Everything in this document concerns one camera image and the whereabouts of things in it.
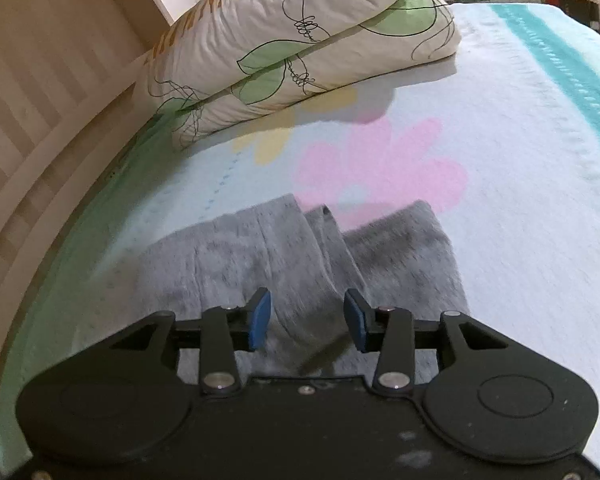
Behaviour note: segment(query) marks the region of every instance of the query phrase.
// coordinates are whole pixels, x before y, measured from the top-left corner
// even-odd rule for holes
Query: gray garment
[[[347,288],[372,306],[410,309],[417,319],[467,312],[451,244],[429,205],[416,202],[343,234],[327,207],[303,214],[292,195],[178,231],[141,257],[134,306],[124,322],[156,310],[193,319],[218,305],[272,293],[266,347],[238,352],[249,374],[372,376],[377,354],[353,347],[342,313]],[[416,380],[437,372],[418,352]],[[198,352],[182,352],[178,374],[194,383]]]

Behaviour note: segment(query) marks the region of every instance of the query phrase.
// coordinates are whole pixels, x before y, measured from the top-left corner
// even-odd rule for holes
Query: blue gripper pad
[[[253,352],[264,345],[267,336],[267,326],[271,317],[271,293],[266,288],[260,288],[250,303],[251,301],[257,302],[251,313],[249,326],[249,350]]]
[[[349,334],[356,348],[364,352],[366,349],[365,315],[349,291],[344,295],[344,319],[347,322]]]

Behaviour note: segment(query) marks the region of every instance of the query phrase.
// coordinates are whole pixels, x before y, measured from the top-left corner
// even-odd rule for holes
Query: pink flower print
[[[341,229],[359,227],[416,200],[433,211],[452,208],[466,188],[466,171],[446,157],[427,158],[442,124],[424,120],[392,136],[386,118],[352,127],[343,146],[316,142],[300,159],[296,198],[303,210],[326,204]]]

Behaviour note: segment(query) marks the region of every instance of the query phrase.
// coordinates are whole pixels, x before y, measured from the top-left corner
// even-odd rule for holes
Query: folded gray cloth
[[[218,305],[272,293],[266,347],[238,352],[240,374],[370,378],[377,354],[353,347],[342,313],[347,288],[372,306],[410,309],[417,319],[467,312],[451,244],[429,205],[410,207],[343,234],[327,207],[303,214],[292,195],[183,229],[141,257],[136,296],[123,323],[156,310],[193,319]],[[437,373],[417,352],[416,381]],[[198,352],[182,352],[178,374],[195,382]]]

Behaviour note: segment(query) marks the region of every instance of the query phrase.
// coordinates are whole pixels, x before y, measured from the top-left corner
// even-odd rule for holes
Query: pillow
[[[173,114],[173,141],[195,139],[313,95],[453,54],[460,41],[444,0],[397,0],[371,20]]]
[[[134,97],[154,108],[199,101],[368,20],[393,1],[201,0],[149,53]]]

